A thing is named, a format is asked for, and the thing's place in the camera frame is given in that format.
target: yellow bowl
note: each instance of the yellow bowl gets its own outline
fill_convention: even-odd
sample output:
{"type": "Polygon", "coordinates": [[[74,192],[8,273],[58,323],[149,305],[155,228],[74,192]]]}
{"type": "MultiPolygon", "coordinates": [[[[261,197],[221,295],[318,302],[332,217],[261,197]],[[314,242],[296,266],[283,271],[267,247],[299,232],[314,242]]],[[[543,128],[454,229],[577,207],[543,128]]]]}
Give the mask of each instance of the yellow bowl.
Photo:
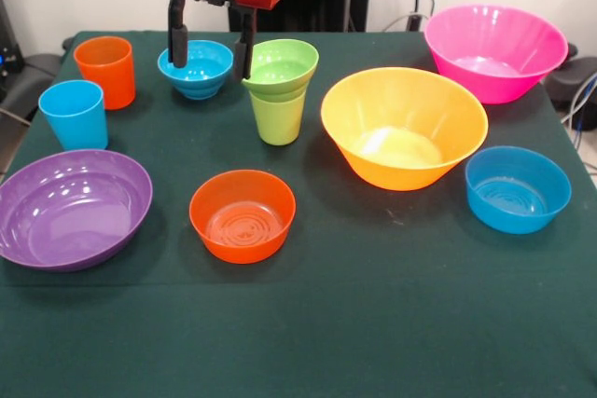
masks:
{"type": "Polygon", "coordinates": [[[433,184],[487,136],[485,110],[448,78],[403,67],[347,76],[321,107],[327,133],[354,172],[388,190],[433,184]]]}

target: plastic bowl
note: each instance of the plastic bowl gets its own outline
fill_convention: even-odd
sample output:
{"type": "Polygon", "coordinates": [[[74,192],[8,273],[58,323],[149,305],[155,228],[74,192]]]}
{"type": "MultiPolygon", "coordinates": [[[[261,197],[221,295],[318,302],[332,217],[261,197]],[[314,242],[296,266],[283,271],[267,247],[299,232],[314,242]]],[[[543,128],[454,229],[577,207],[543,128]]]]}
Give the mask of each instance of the plastic bowl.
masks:
{"type": "Polygon", "coordinates": [[[268,172],[213,177],[193,195],[190,222],[205,247],[229,263],[256,263],[282,246],[297,205],[290,187],[268,172]]]}
{"type": "Polygon", "coordinates": [[[389,190],[433,184],[480,147],[487,115],[443,76],[386,67],[350,75],[324,98],[321,117],[353,170],[389,190]]]}
{"type": "Polygon", "coordinates": [[[565,172],[535,151],[495,146],[466,164],[468,205],[479,220],[506,233],[545,227],[570,201],[565,172]]]}
{"type": "Polygon", "coordinates": [[[0,185],[0,255],[40,270],[98,265],[126,246],[152,196],[146,170],[123,154],[41,158],[0,185]]]}
{"type": "Polygon", "coordinates": [[[439,72],[486,104],[519,99],[568,53],[556,27],[512,7],[448,8],[429,20],[424,36],[439,72]]]}
{"type": "Polygon", "coordinates": [[[190,100],[215,96],[232,69],[232,51],[214,41],[188,41],[187,65],[168,62],[168,49],[158,57],[158,68],[174,88],[190,100]]]}

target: cup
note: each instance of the cup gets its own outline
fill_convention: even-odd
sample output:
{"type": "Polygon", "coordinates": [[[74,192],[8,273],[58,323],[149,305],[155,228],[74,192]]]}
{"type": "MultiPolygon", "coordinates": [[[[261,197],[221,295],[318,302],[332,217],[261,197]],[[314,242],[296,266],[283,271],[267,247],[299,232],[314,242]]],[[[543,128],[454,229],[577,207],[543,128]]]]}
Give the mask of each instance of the cup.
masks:
{"type": "Polygon", "coordinates": [[[273,103],[251,95],[251,105],[257,123],[257,132],[266,144],[291,144],[299,137],[305,94],[294,100],[273,103]]]}
{"type": "Polygon", "coordinates": [[[135,96],[132,46],[117,36],[89,39],[75,48],[73,54],[83,77],[104,90],[106,109],[122,109],[135,96]]]}
{"type": "Polygon", "coordinates": [[[275,39],[253,48],[249,90],[259,137],[267,144],[291,144],[299,137],[309,82],[319,53],[296,39],[275,39]]]}
{"type": "Polygon", "coordinates": [[[66,151],[108,146],[104,92],[97,84],[86,80],[55,84],[39,97],[39,110],[66,151]]]}

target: dark green tablecloth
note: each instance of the dark green tablecloth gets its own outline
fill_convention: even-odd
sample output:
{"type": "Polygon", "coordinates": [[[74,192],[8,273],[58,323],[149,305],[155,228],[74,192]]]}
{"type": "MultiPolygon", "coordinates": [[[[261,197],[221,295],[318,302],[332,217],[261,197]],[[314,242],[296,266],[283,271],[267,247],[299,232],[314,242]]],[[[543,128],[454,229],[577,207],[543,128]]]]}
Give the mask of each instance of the dark green tablecloth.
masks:
{"type": "MultiPolygon", "coordinates": [[[[541,87],[487,108],[485,145],[553,158],[574,196],[516,237],[468,210],[462,164],[424,190],[383,191],[324,133],[319,106],[343,76],[434,70],[420,34],[294,35],[321,61],[301,135],[283,148],[260,142],[241,85],[188,102],[156,66],[165,34],[123,35],[137,98],[108,113],[109,148],[147,168],[153,205],[97,268],[0,263],[0,397],[597,396],[597,195],[541,87]],[[285,246],[251,266],[210,256],[187,217],[202,182],[237,168],[279,175],[298,201],[285,246]]],[[[74,77],[69,57],[59,79],[74,77]]],[[[58,151],[38,116],[12,171],[58,151]]]]}

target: green cup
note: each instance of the green cup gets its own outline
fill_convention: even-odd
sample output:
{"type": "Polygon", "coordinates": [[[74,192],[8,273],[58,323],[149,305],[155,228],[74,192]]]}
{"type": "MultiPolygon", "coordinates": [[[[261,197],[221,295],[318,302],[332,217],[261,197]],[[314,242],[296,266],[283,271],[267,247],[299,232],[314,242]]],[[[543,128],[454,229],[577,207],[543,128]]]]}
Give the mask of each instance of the green cup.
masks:
{"type": "Polygon", "coordinates": [[[267,144],[290,144],[299,137],[318,62],[317,49],[304,41],[276,39],[254,46],[251,77],[243,84],[251,95],[259,137],[267,144]]]}
{"type": "Polygon", "coordinates": [[[251,94],[251,104],[259,137],[266,144],[291,144],[299,137],[305,94],[294,100],[273,103],[251,94]]]}

